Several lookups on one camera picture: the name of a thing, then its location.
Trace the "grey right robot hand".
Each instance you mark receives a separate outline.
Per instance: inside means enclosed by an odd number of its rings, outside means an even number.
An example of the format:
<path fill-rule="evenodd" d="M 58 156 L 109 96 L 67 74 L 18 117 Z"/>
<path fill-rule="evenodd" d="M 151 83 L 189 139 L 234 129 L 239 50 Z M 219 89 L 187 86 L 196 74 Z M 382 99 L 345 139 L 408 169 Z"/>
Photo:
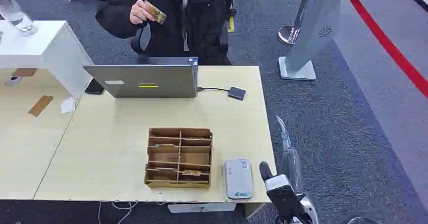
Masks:
<path fill-rule="evenodd" d="M 291 144 L 284 121 L 279 116 L 276 116 L 276 119 L 280 126 L 283 145 L 283 154 L 278 172 L 287 176 L 293 191 L 297 195 L 302 195 L 304 191 L 298 151 Z"/>

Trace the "person's right hand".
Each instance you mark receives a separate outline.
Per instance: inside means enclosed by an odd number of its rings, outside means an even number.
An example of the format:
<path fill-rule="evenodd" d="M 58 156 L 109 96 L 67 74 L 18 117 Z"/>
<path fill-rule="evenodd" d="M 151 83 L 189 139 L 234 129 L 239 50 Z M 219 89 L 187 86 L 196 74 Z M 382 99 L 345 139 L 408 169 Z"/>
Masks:
<path fill-rule="evenodd" d="M 131 7 L 129 20 L 133 25 L 138 25 L 147 20 L 154 22 L 155 18 L 150 13 L 147 3 L 142 0 L 138 0 Z"/>

